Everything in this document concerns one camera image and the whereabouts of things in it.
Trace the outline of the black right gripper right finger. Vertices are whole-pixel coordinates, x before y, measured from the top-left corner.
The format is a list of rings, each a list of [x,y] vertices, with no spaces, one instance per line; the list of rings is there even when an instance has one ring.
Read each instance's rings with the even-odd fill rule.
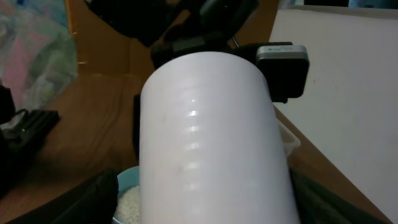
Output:
[[[301,173],[292,169],[289,172],[301,223],[384,223]]]

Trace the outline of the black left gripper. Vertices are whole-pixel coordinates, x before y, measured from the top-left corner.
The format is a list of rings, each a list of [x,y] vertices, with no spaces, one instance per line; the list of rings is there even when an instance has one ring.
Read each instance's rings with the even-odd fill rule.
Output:
[[[232,49],[228,42],[258,7],[255,0],[90,0],[88,9],[114,30],[151,49],[155,68],[195,52],[226,52],[252,63],[254,43]]]

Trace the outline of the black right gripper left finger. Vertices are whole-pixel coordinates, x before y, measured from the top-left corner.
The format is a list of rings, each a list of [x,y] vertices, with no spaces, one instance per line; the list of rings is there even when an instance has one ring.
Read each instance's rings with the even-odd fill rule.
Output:
[[[117,175],[106,169],[8,224],[111,224],[118,204]]]

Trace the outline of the pink plastic cup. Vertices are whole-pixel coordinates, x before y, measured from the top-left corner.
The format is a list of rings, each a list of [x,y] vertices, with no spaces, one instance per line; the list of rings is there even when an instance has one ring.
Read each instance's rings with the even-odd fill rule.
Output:
[[[221,52],[158,68],[141,93],[142,223],[298,223],[263,74]]]

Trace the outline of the clear plastic bin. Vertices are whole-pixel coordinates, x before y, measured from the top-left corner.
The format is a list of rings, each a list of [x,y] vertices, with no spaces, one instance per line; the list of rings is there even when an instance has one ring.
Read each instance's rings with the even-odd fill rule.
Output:
[[[301,142],[281,121],[278,121],[278,125],[285,156],[289,157],[294,149],[300,147]]]

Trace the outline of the light blue rice bowl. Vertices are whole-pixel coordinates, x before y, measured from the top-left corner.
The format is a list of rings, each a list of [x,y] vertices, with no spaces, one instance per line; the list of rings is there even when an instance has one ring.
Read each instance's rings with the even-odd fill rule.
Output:
[[[113,223],[140,224],[139,166],[118,174],[118,204]]]

